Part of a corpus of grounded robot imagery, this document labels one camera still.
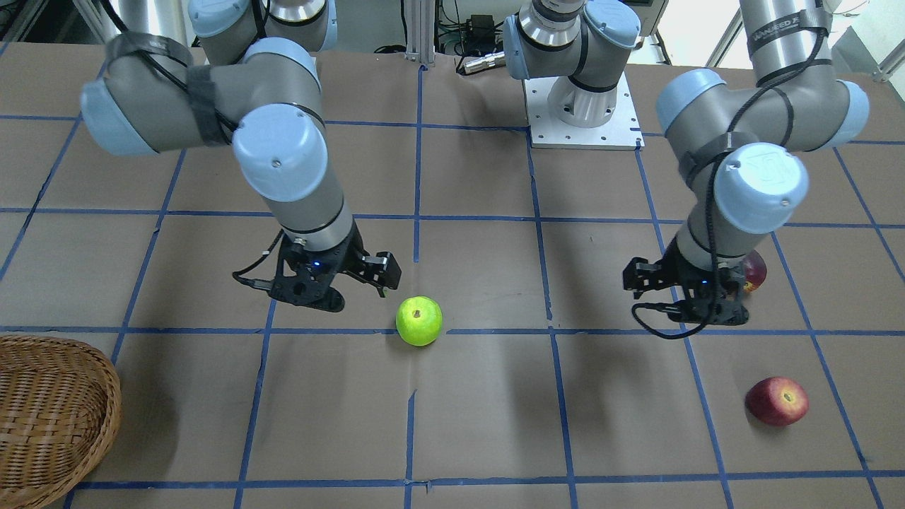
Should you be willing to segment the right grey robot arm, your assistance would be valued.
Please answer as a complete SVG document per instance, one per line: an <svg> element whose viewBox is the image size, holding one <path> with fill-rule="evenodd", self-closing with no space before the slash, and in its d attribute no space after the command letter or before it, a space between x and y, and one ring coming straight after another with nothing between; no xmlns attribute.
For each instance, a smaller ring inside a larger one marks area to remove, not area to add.
<svg viewBox="0 0 905 509"><path fill-rule="evenodd" d="M208 64L171 38L123 28L107 42L107 72L82 87L81 114L97 145L117 156L191 147L233 149L246 183L280 223L270 280L233 273L279 302L339 312L331 286L346 274L398 284L388 252L364 247L329 161L322 87L300 43L261 36L249 1L194 1L189 12Z"/></svg>

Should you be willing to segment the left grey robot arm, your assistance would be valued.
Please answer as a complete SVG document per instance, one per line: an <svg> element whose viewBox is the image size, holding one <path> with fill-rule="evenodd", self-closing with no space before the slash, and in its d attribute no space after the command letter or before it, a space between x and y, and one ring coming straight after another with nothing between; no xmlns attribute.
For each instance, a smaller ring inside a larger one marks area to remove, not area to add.
<svg viewBox="0 0 905 509"><path fill-rule="evenodd" d="M742 1L740 14L755 86L733 90L718 72L695 69L662 90L660 128L697 203L662 259L633 258L621 274L638 300L683 292L675 303L637 302L632 315L656 310L695 332L747 322L744 263L788 222L810 185L799 152L851 141L870 111L862 88L831 66L831 14L821 1ZM543 118L569 134L597 132L617 112L641 27L620 1L527 1L502 25L508 73L550 81Z"/></svg>

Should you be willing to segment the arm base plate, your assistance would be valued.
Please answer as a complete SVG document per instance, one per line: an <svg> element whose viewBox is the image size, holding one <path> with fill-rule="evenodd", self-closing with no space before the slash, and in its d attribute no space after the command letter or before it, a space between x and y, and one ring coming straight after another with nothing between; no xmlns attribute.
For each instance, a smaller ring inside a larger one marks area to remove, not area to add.
<svg viewBox="0 0 905 509"><path fill-rule="evenodd" d="M644 146L625 74L617 87L601 94L578 89L566 77L522 84L534 147L632 151Z"/></svg>

